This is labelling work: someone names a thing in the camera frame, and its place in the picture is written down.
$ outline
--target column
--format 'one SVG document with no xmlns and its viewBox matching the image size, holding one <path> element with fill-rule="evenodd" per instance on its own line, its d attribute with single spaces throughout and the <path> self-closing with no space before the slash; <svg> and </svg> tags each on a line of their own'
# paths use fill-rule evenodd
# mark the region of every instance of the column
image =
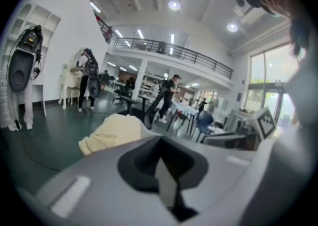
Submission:
<svg viewBox="0 0 318 226">
<path fill-rule="evenodd" d="M 137 100 L 138 98 L 140 87 L 144 79 L 146 66 L 147 66 L 147 60 L 143 59 L 138 69 L 138 74 L 137 74 L 137 78 L 135 82 L 135 89 L 133 90 L 133 95 L 131 97 L 133 100 Z"/>
</svg>

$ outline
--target railing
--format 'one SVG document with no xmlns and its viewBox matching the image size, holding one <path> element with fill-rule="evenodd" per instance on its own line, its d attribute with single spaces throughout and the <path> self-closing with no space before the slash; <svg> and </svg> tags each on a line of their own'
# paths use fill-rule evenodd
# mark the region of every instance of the railing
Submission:
<svg viewBox="0 0 318 226">
<path fill-rule="evenodd" d="M 106 32 L 108 31 L 108 26 L 100 19 L 97 19 L 99 27 L 105 37 Z M 202 55 L 193 50 L 189 50 L 174 44 L 166 43 L 165 47 L 159 45 L 160 41 L 154 40 L 142 40 L 135 38 L 119 38 L 115 31 L 113 31 L 109 44 L 114 48 L 130 48 L 138 49 L 149 52 L 157 52 L 170 57 L 178 58 L 184 61 L 194 63 L 196 65 L 203 65 L 206 68 L 210 68 L 213 72 L 221 74 L 228 79 L 231 79 L 233 69 L 227 67 L 220 62 L 209 58 L 205 55 Z"/>
</svg>

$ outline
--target white pants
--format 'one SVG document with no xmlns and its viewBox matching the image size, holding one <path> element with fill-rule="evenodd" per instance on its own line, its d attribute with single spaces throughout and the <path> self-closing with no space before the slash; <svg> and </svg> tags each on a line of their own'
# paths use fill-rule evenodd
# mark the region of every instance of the white pants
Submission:
<svg viewBox="0 0 318 226">
<path fill-rule="evenodd" d="M 30 123 L 33 125 L 33 107 L 32 107 L 32 80 L 29 80 L 26 89 L 23 92 L 24 94 L 24 105 L 25 105 L 25 114 L 24 122 L 26 124 Z M 16 126 L 15 120 L 19 120 L 19 110 L 18 110 L 18 94 L 12 92 L 10 85 L 8 83 L 7 87 L 8 95 L 8 107 L 10 112 L 10 123 L 13 126 Z"/>
</svg>

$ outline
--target sneakers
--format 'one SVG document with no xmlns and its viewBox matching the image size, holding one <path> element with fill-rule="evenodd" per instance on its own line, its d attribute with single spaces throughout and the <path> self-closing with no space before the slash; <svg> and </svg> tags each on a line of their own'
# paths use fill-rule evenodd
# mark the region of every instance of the sneakers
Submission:
<svg viewBox="0 0 318 226">
<path fill-rule="evenodd" d="M 159 121 L 159 122 L 162 122 L 162 123 L 164 123 L 164 124 L 166 124 L 166 123 L 168 122 L 168 121 L 167 121 L 166 119 L 164 119 L 164 118 L 159 118 L 158 121 Z"/>
<path fill-rule="evenodd" d="M 13 124 L 9 124 L 9 130 L 14 132 L 14 131 L 18 131 L 18 127 L 16 125 Z"/>
<path fill-rule="evenodd" d="M 26 124 L 26 128 L 27 128 L 28 130 L 32 130 L 32 127 L 33 127 L 33 124 L 32 124 L 32 123 L 27 123 L 27 124 Z"/>
</svg>

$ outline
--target yellow cloth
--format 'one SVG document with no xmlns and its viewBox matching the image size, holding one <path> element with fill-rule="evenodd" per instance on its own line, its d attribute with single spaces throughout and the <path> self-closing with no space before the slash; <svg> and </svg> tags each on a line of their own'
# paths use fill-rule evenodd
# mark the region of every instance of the yellow cloth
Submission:
<svg viewBox="0 0 318 226">
<path fill-rule="evenodd" d="M 89 137 L 79 141 L 84 155 L 119 146 L 141 138 L 141 122 L 134 116 L 113 114 L 107 117 L 101 126 Z"/>
</svg>

